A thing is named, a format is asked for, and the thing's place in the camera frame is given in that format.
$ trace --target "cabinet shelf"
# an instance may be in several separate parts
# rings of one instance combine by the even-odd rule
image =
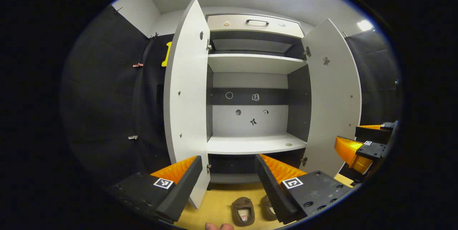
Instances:
[[[213,72],[289,74],[307,65],[306,60],[261,54],[209,54]]]
[[[305,148],[307,142],[289,133],[262,137],[221,137],[211,136],[207,142],[209,154],[248,155],[282,152]]]

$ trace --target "cabinet door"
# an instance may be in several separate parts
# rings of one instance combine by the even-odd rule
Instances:
[[[170,47],[164,83],[164,123],[172,163],[200,155],[202,172],[190,195],[200,207],[210,181],[206,151],[206,49],[210,30],[197,0],[185,10]]]
[[[360,77],[351,51],[331,20],[302,39],[311,83],[311,119],[305,156],[306,172],[322,170],[334,177],[343,160],[334,150],[337,135],[354,139],[361,118]]]

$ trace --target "finger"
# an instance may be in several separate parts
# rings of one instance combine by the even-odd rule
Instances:
[[[234,226],[231,224],[222,224],[221,230],[234,230]]]
[[[212,223],[205,223],[205,230],[219,230],[219,227]]]

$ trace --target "wooden floor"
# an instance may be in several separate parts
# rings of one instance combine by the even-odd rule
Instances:
[[[337,175],[336,180],[349,187],[352,180]],[[252,200],[255,210],[255,222],[253,225],[238,227],[232,221],[230,206],[239,197],[248,197]],[[214,185],[211,191],[206,191],[200,209],[194,209],[189,202],[183,210],[180,220],[175,222],[176,226],[188,230],[204,230],[205,223],[221,225],[228,223],[234,225],[235,229],[244,230],[272,230],[284,226],[277,220],[268,221],[262,217],[260,200],[265,196],[261,183],[246,185]]]

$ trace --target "brown slipper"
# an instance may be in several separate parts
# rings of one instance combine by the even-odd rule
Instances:
[[[267,195],[261,199],[260,207],[262,210],[262,214],[266,219],[270,221],[277,219],[277,215],[275,214],[275,211],[273,211],[273,207],[270,204],[269,197],[267,197]]]
[[[232,220],[238,226],[247,226],[255,222],[253,203],[247,197],[236,199],[231,206]]]

